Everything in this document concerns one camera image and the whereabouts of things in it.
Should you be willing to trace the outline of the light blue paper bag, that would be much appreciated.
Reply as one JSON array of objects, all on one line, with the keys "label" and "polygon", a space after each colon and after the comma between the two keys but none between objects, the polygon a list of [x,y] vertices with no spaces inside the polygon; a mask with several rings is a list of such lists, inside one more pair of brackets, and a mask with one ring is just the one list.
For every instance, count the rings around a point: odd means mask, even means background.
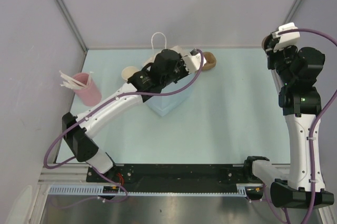
[{"label": "light blue paper bag", "polygon": [[[153,63],[156,54],[158,54],[160,51],[155,51],[154,45],[153,45],[153,39],[155,35],[162,35],[164,37],[164,48],[167,48],[167,40],[166,36],[161,32],[156,32],[151,37],[151,46],[152,46],[152,56],[144,62],[143,66],[145,66],[148,63]],[[181,89],[185,87],[193,78],[195,74],[190,74],[186,76],[185,78],[179,80],[176,84],[171,83],[168,86],[166,86],[162,93],[170,93],[173,91],[176,91],[178,89]],[[176,108],[178,105],[180,105],[183,101],[185,101],[189,95],[192,93],[192,87],[188,87],[187,89],[170,96],[154,96],[151,97],[146,104],[154,110],[158,115],[165,116],[170,111],[172,111],[174,108]]]}]

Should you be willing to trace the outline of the single brown paper cup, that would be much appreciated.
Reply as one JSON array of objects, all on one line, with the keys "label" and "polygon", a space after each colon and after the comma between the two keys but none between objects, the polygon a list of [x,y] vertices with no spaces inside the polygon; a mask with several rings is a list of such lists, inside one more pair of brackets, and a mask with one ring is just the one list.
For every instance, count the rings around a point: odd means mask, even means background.
[{"label": "single brown paper cup", "polygon": [[267,50],[270,40],[271,40],[271,35],[267,35],[266,37],[263,38],[261,46],[264,51]]}]

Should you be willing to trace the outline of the pink cup holder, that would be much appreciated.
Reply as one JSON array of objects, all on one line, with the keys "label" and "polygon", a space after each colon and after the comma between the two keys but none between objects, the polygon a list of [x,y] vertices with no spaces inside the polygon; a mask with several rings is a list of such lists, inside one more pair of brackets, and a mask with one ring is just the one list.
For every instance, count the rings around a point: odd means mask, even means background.
[{"label": "pink cup holder", "polygon": [[102,94],[93,81],[92,74],[77,73],[72,78],[85,85],[85,87],[73,90],[85,106],[93,107],[101,101]]}]

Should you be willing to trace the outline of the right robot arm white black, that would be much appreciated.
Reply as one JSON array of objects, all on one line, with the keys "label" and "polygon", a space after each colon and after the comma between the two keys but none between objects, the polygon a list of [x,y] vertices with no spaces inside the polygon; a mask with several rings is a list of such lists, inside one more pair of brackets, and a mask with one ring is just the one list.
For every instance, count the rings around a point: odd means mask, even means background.
[{"label": "right robot arm white black", "polygon": [[278,208],[307,209],[334,204],[320,174],[318,132],[315,121],[321,112],[321,97],[314,87],[322,71],[325,55],[312,47],[292,45],[281,50],[266,48],[267,67],[279,76],[282,87],[279,106],[289,132],[290,172],[278,171],[266,157],[249,156],[243,177],[248,182],[261,180],[270,189],[272,203]]}]

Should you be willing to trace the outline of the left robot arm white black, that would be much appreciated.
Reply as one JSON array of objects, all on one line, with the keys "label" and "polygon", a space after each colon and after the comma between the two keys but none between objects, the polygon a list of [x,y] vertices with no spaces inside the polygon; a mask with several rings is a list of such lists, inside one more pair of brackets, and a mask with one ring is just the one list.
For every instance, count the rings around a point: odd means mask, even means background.
[{"label": "left robot arm white black", "polygon": [[94,142],[94,137],[110,121],[154,96],[161,96],[164,88],[187,79],[199,66],[199,55],[175,46],[153,55],[142,68],[124,68],[124,84],[114,94],[83,113],[62,117],[62,139],[74,159],[95,168],[104,181],[112,181],[116,177],[114,161]]}]

